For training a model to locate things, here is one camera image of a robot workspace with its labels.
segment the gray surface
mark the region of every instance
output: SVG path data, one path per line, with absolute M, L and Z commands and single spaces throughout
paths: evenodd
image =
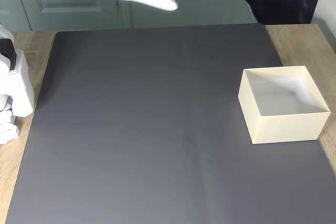
M 262 25 L 56 36 L 7 224 L 335 223 L 318 141 L 252 145 L 244 68 Z

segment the door panel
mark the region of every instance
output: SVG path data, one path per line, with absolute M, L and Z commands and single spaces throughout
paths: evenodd
M 21 0 L 0 0 L 0 23 L 9 31 L 29 31 Z
M 33 30 L 123 27 L 122 13 L 116 0 L 22 1 Z

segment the open box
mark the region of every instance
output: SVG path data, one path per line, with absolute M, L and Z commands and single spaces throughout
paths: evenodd
M 253 144 L 316 140 L 330 115 L 305 66 L 244 69 L 238 99 Z

